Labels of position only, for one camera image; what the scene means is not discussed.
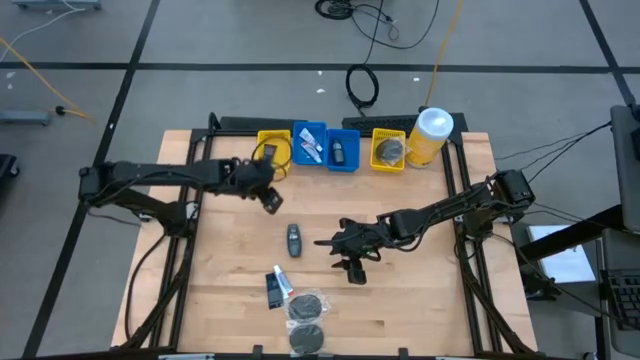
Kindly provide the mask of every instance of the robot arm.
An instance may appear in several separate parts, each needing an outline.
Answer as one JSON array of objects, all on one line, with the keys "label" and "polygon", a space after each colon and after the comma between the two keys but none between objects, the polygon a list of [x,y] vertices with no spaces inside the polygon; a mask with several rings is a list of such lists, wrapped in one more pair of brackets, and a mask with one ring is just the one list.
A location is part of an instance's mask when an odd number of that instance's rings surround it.
[{"label": "robot arm", "polygon": [[117,205],[142,218],[158,219],[169,236],[185,236],[189,227],[185,204],[165,203],[130,188],[134,185],[189,186],[215,195],[259,199],[275,214],[282,197],[270,186],[275,170],[271,159],[215,159],[190,165],[104,163],[80,170],[78,197],[88,207]]},{"label": "robot arm", "polygon": [[364,285],[367,278],[361,259],[380,261],[381,248],[411,252],[420,245],[430,226],[457,217],[466,236],[486,237],[492,231],[493,220],[507,217],[511,222],[518,221],[534,201],[535,196],[522,172],[502,171],[465,192],[422,209],[378,215],[374,224],[340,219],[340,228],[344,230],[331,240],[315,244],[331,246],[330,255],[343,257],[333,267],[345,269],[350,283]]}]

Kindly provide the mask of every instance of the yellow container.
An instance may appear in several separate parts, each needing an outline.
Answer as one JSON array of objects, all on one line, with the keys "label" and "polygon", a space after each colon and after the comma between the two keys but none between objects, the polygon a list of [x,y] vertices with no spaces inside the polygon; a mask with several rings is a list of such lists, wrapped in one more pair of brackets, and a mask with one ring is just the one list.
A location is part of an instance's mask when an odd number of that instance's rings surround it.
[{"label": "yellow container", "polygon": [[376,148],[378,147],[378,145],[380,145],[381,142],[387,139],[397,138],[398,140],[402,141],[402,146],[404,147],[406,136],[407,134],[405,134],[404,131],[378,129],[378,128],[373,129],[373,137],[371,139],[371,154],[369,155],[369,163],[371,164],[371,168],[373,170],[384,171],[384,172],[400,172],[404,170],[404,158],[405,158],[404,156],[402,156],[402,159],[398,161],[394,166],[389,166],[379,161],[376,158],[375,154],[376,154]]},{"label": "yellow container", "polygon": [[258,131],[256,144],[260,145],[254,155],[254,159],[260,159],[264,156],[264,146],[277,146],[276,155],[273,157],[273,163],[283,165],[276,167],[276,174],[285,175],[285,171],[289,172],[291,167],[291,131],[289,130],[263,130]]}]

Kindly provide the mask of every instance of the plastic bin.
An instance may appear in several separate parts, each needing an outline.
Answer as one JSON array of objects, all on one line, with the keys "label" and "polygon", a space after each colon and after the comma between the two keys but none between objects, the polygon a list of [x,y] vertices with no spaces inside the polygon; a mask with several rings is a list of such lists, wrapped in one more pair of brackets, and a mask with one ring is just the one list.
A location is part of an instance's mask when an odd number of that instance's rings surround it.
[{"label": "plastic bin", "polygon": [[[320,159],[322,162],[316,162],[307,154],[302,147],[304,140],[300,137],[302,129],[307,129],[316,139],[318,144],[322,146]],[[296,122],[293,124],[293,162],[298,165],[324,165],[326,163],[325,153],[327,152],[327,124],[323,122]]]},{"label": "plastic bin", "polygon": [[[344,165],[336,165],[333,162],[333,140],[337,139],[342,144],[344,151]],[[360,167],[360,131],[329,129],[327,131],[327,151],[325,162],[331,171],[354,172]]]},{"label": "plastic bin", "polygon": [[255,158],[260,159],[264,154],[264,145],[275,145],[276,155],[273,158],[273,163],[278,165],[284,165],[283,167],[274,166],[276,168],[276,174],[283,175],[285,171],[289,171],[291,167],[291,131],[289,130],[262,130],[258,131],[256,137],[256,144],[260,144],[264,141],[263,145],[256,150]]},{"label": "plastic bin", "polygon": [[397,138],[402,141],[402,145],[406,145],[406,133],[404,131],[399,130],[388,130],[388,129],[373,129],[373,136],[371,139],[371,155],[369,157],[369,163],[371,164],[371,168],[377,171],[384,172],[401,172],[404,170],[404,156],[398,163],[394,166],[389,166],[383,162],[378,161],[376,158],[376,147],[386,139]]}]

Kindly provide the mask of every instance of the gray floor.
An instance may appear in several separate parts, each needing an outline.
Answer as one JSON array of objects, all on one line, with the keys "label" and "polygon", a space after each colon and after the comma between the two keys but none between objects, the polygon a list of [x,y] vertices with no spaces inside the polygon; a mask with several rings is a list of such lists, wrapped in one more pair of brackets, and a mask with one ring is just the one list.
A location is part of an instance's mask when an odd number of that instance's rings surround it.
[{"label": "gray floor", "polygon": [[[313,2],[162,0],[141,61],[361,62],[369,42],[350,21],[317,16]],[[590,3],[619,64],[640,66],[635,36],[640,3]],[[149,4],[104,0],[103,11],[68,16],[26,36],[16,48],[32,61],[126,63]],[[413,42],[433,7],[433,1],[387,2],[385,9],[402,31],[399,41]],[[454,7],[454,0],[442,0],[434,27],[420,46],[408,51],[376,46],[371,63],[432,64]],[[9,40],[51,18],[40,11],[19,11],[5,1],[0,3],[0,35]],[[361,21],[365,29],[373,23]],[[578,0],[467,1],[443,63],[606,66]],[[15,154],[22,164],[22,174],[0,209],[0,358],[22,353],[75,211],[77,171],[93,160],[124,71],[46,70],[43,75],[98,124],[68,117],[54,119],[49,127],[0,127],[0,153]],[[412,113],[424,103],[430,73],[377,76],[380,97],[368,114]],[[626,79],[640,94],[640,75]],[[371,91],[361,76],[354,76],[354,84],[363,97]],[[605,123],[609,107],[621,102],[609,74],[441,73],[430,105],[464,112],[470,130],[489,132],[500,156]],[[46,110],[58,104],[28,71],[0,70],[0,108]],[[322,120],[333,127],[343,117],[357,116],[344,90],[344,72],[137,71],[108,159],[153,161],[165,130],[204,126],[210,111]],[[608,131],[588,138],[536,179],[538,199],[578,216],[618,203],[612,153]],[[538,155],[498,165],[519,167]],[[526,221],[563,222],[536,215]],[[108,347],[136,233],[136,228],[105,220],[85,222],[40,355]],[[533,303],[530,309],[542,351],[576,357],[595,349],[591,318],[550,304]]]}]

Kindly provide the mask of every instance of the wooden table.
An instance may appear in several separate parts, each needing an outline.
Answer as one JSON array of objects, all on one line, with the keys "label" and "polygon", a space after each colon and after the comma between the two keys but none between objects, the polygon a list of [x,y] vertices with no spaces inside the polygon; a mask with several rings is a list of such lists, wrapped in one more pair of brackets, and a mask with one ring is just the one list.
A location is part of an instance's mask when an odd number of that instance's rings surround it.
[{"label": "wooden table", "polygon": [[[463,135],[471,181],[482,181],[495,171],[488,135]],[[167,131],[158,163],[184,163],[189,136],[190,131]],[[265,353],[288,354],[284,311],[268,310],[265,291],[265,274],[279,264],[296,291],[319,288],[328,297],[331,310],[323,319],[328,352],[392,355],[407,347],[411,355],[473,354],[451,221],[430,228],[413,253],[382,250],[381,262],[363,261],[365,286],[349,284],[343,270],[331,268],[339,257],[329,256],[328,247],[312,244],[330,239],[339,230],[341,217],[373,222],[377,214],[420,208],[447,197],[440,157],[425,170],[375,172],[369,167],[370,141],[362,139],[361,167],[354,174],[293,165],[289,176],[275,184],[284,198],[276,215],[267,214],[259,202],[205,195],[179,351],[248,353],[254,344],[261,344]],[[216,137],[212,157],[249,157],[254,146],[253,137]],[[452,149],[459,190],[455,158]],[[178,188],[155,187],[150,194],[172,201],[178,192]],[[290,223],[300,225],[301,258],[287,253],[285,233]],[[510,236],[506,226],[498,225],[495,231]],[[157,223],[142,226],[132,269],[160,234]],[[147,259],[136,279],[134,329],[157,300],[167,244]],[[497,308],[524,343],[535,349],[513,248],[488,239],[485,256]],[[114,345],[124,342],[123,309],[124,301]],[[490,349],[484,312],[478,309],[484,348]],[[172,315],[170,305],[161,344],[167,343]]]}]

